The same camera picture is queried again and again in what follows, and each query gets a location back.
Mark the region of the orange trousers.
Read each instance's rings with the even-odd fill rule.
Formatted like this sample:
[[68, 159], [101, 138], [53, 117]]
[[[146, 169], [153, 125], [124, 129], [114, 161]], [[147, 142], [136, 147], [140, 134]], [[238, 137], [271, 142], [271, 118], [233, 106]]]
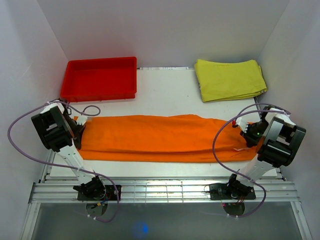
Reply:
[[159, 163], [214, 163], [249, 161], [239, 128], [224, 120], [198, 115], [104, 116], [85, 124], [80, 155], [84, 160]]

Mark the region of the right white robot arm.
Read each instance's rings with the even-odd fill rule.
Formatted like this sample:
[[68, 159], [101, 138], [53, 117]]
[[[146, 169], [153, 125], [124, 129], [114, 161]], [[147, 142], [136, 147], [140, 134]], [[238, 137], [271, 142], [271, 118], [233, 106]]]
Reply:
[[254, 182], [262, 175], [289, 166], [307, 133], [305, 128], [291, 121], [288, 112], [275, 105], [263, 108], [259, 122], [247, 123], [238, 117], [232, 126], [240, 127], [240, 135], [248, 148], [256, 148], [255, 157], [229, 178], [225, 191], [232, 199], [253, 195]]

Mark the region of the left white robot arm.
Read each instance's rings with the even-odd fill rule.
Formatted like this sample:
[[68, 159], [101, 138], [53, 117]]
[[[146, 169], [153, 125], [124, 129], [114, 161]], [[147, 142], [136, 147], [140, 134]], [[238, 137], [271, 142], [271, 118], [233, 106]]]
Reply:
[[64, 159], [78, 180], [73, 189], [88, 197], [100, 200], [106, 195], [106, 187], [94, 171], [85, 166], [79, 150], [88, 116], [70, 117], [66, 105], [59, 101], [48, 103], [31, 121], [43, 145]]

